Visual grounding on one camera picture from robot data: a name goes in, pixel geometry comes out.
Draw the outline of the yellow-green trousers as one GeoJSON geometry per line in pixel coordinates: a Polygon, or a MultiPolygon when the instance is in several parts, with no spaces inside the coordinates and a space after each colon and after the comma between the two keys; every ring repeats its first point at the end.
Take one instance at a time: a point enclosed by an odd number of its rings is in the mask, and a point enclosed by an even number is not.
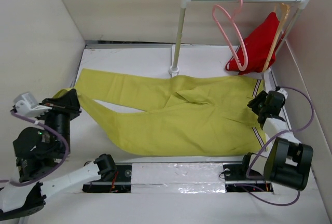
{"type": "Polygon", "coordinates": [[[263,91],[262,79],[150,78],[83,69],[74,89],[108,138],[135,155],[238,156],[266,143],[248,107],[263,91]]]}

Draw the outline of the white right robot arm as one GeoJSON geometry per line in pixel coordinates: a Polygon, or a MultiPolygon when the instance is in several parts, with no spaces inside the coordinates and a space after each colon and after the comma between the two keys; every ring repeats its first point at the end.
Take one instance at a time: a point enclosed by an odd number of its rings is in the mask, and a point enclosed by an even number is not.
{"type": "Polygon", "coordinates": [[[313,158],[313,148],[302,144],[294,133],[306,129],[309,122],[298,130],[290,130],[286,120],[280,116],[285,105],[287,87],[276,87],[269,92],[261,91],[248,107],[258,116],[261,129],[270,138],[257,153],[244,156],[240,166],[245,179],[267,180],[285,187],[302,191],[307,186],[313,158]]]}

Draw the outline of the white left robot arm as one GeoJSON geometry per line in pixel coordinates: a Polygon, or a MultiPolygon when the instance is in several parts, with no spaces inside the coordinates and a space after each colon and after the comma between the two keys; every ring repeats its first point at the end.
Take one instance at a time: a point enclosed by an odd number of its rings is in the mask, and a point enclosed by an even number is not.
{"type": "Polygon", "coordinates": [[[53,180],[70,154],[70,122],[80,113],[75,89],[38,102],[32,93],[14,99],[11,115],[31,123],[13,142],[17,170],[1,188],[1,220],[19,219],[44,208],[56,193],[95,180],[114,179],[118,170],[111,155],[102,154],[84,167],[53,180]]]}

